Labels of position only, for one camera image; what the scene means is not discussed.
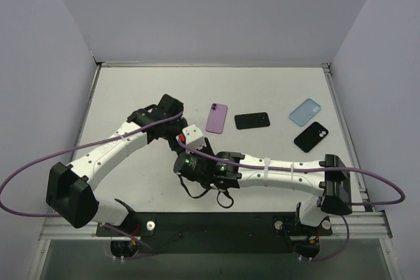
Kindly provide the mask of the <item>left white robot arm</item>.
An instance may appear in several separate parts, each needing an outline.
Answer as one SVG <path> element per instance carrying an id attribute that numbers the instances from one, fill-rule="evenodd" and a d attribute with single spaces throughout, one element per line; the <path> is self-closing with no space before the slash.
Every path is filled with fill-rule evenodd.
<path id="1" fill-rule="evenodd" d="M 164 139 L 172 151 L 180 150 L 176 137 L 187 126 L 184 104 L 164 94 L 158 104 L 140 108 L 106 140 L 68 165 L 55 164 L 49 172 L 46 202 L 74 228 L 89 222 L 107 223 L 120 235 L 132 232 L 134 211 L 120 199 L 95 196 L 101 181 L 136 150 Z"/>

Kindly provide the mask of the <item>purple bare phone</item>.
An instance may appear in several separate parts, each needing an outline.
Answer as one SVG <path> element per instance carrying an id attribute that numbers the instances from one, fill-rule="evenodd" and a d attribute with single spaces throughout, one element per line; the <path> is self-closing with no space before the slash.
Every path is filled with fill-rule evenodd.
<path id="1" fill-rule="evenodd" d="M 209 111 L 205 130 L 210 133 L 222 134 L 227 112 L 227 105 L 213 103 Z"/>

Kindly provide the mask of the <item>small black cased phone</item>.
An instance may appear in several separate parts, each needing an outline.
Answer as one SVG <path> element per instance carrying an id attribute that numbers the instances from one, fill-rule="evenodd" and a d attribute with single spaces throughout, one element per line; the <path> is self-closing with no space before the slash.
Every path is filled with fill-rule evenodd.
<path id="1" fill-rule="evenodd" d="M 315 121 L 295 137 L 293 143 L 303 152 L 308 153 L 314 149 L 329 131 L 319 122 Z"/>

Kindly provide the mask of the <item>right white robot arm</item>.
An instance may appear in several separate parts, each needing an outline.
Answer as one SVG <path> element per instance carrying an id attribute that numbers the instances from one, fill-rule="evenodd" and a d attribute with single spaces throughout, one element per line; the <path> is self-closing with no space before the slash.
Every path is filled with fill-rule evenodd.
<path id="1" fill-rule="evenodd" d="M 340 162 L 334 155 L 308 163 L 275 161 L 241 153 L 220 152 L 202 156 L 191 151 L 178 155 L 173 171 L 178 177 L 199 183 L 206 190 L 216 190 L 228 199 L 228 190 L 268 187 L 309 194 L 296 206 L 297 224 L 318 227 L 329 214 L 352 214 L 350 175 L 347 171 L 316 171 L 329 162 Z"/>

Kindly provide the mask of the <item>black bare phone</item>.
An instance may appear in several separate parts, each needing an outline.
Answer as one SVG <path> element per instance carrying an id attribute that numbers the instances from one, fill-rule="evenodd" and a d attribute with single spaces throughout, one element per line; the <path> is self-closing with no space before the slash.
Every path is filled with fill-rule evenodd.
<path id="1" fill-rule="evenodd" d="M 267 112 L 235 115 L 234 121 L 238 130 L 258 129 L 270 126 L 270 120 Z"/>

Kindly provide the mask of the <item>light blue phone case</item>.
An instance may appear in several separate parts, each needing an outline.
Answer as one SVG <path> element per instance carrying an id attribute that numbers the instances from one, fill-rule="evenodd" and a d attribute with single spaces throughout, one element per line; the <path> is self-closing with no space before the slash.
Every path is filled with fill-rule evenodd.
<path id="1" fill-rule="evenodd" d="M 299 127 L 306 125 L 322 110 L 321 105 L 311 98 L 307 98 L 297 106 L 289 115 L 289 119 Z"/>

